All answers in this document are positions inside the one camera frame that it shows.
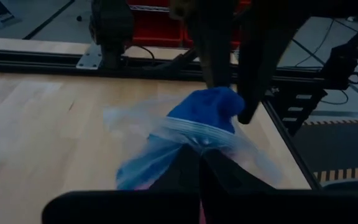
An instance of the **plastic bag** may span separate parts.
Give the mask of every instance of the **plastic bag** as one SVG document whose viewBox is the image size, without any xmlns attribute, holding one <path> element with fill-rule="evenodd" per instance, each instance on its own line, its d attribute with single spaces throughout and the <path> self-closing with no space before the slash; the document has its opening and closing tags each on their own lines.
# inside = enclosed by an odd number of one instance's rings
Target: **plastic bag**
<svg viewBox="0 0 358 224">
<path fill-rule="evenodd" d="M 272 161 L 232 122 L 235 134 L 184 119 L 166 117 L 185 97 L 165 96 L 131 108 L 106 108 L 104 123 L 122 143 L 116 183 L 119 190 L 147 189 L 169 167 L 183 144 L 202 154 L 220 148 L 243 169 L 268 184 L 280 181 Z"/>
</svg>

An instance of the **yellow and black striped tape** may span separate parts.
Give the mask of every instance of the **yellow and black striped tape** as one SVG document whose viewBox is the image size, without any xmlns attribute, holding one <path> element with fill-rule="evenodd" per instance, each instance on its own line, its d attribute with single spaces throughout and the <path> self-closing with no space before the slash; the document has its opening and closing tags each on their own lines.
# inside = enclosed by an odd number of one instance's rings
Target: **yellow and black striped tape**
<svg viewBox="0 0 358 224">
<path fill-rule="evenodd" d="M 303 125 L 322 125 L 322 124 L 357 124 L 358 119 L 340 121 L 305 121 Z"/>
<path fill-rule="evenodd" d="M 320 182 L 332 180 L 358 179 L 358 168 L 321 171 L 314 172 L 313 174 Z"/>
</svg>

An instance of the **blue cloth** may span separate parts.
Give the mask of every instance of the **blue cloth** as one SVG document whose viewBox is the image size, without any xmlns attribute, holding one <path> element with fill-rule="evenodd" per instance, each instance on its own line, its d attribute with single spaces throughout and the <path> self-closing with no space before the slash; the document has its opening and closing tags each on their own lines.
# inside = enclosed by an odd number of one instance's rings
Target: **blue cloth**
<svg viewBox="0 0 358 224">
<path fill-rule="evenodd" d="M 208 124 L 234 133 L 231 118 L 245 108 L 244 100 L 228 87 L 197 90 L 169 112 L 172 118 Z"/>
<path fill-rule="evenodd" d="M 194 91 L 167 116 L 208 124 L 234 133 L 233 116 L 245 107 L 244 100 L 227 87 Z M 123 164 L 117 172 L 117 188 L 133 190 L 158 179 L 176 157 L 181 144 L 150 136 L 141 155 Z"/>
</svg>

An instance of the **wooden table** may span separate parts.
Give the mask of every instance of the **wooden table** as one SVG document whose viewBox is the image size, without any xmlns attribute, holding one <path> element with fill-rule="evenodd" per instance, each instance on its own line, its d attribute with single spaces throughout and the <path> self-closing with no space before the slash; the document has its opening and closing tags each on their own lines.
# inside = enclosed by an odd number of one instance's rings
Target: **wooden table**
<svg viewBox="0 0 358 224">
<path fill-rule="evenodd" d="M 83 54 L 87 44 L 0 39 L 0 49 Z M 150 48 L 171 59 L 183 50 Z M 131 48 L 131 57 L 149 57 Z M 44 205 L 71 190 L 115 189 L 124 153 L 106 131 L 103 107 L 133 105 L 151 96 L 187 95 L 197 82 L 0 73 L 0 223 L 39 223 Z M 246 135 L 283 173 L 274 187 L 308 189 L 265 108 Z"/>
</svg>

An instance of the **electrical wire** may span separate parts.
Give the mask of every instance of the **electrical wire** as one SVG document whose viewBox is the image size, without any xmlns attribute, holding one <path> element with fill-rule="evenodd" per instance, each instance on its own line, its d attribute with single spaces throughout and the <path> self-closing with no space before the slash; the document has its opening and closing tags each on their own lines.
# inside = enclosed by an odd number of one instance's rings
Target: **electrical wire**
<svg viewBox="0 0 358 224">
<path fill-rule="evenodd" d="M 140 45 L 133 45 L 133 46 L 138 47 L 138 48 L 141 48 L 141 49 L 147 51 L 147 52 L 150 54 L 150 56 L 152 57 L 152 64 L 151 64 L 151 65 L 154 65 L 154 63 L 155 63 L 155 57 L 154 57 L 153 52 L 151 52 L 149 49 L 147 49 L 147 48 L 145 48 L 145 47 L 143 47 L 143 46 L 140 46 Z"/>
<path fill-rule="evenodd" d="M 321 100 L 320 102 L 322 103 L 327 103 L 329 105 L 344 105 L 346 104 L 348 101 L 349 101 L 349 96 L 345 93 L 345 91 L 341 90 L 341 92 L 345 95 L 346 97 L 346 100 L 343 101 L 343 102 L 340 102 L 340 103 L 336 103 L 336 102 L 328 102 L 328 101 L 324 101 L 324 100 Z"/>
<path fill-rule="evenodd" d="M 335 20 L 332 19 L 330 25 L 329 25 L 328 28 L 327 28 L 327 32 L 326 32 L 326 34 L 324 35 L 323 40 L 321 41 L 320 45 L 316 48 L 316 50 L 314 50 L 314 52 L 313 52 L 311 55 L 309 55 L 309 57 L 307 57 L 307 58 L 303 59 L 302 61 L 298 62 L 298 63 L 295 65 L 295 67 L 298 67 L 298 65 L 302 64 L 303 62 L 309 60 L 311 57 L 315 56 L 315 54 L 317 53 L 317 51 L 320 50 L 321 46 L 323 46 L 323 44 L 324 44 L 325 41 L 327 40 L 328 34 L 330 33 L 331 29 L 333 28 L 334 21 L 335 21 Z"/>
</svg>

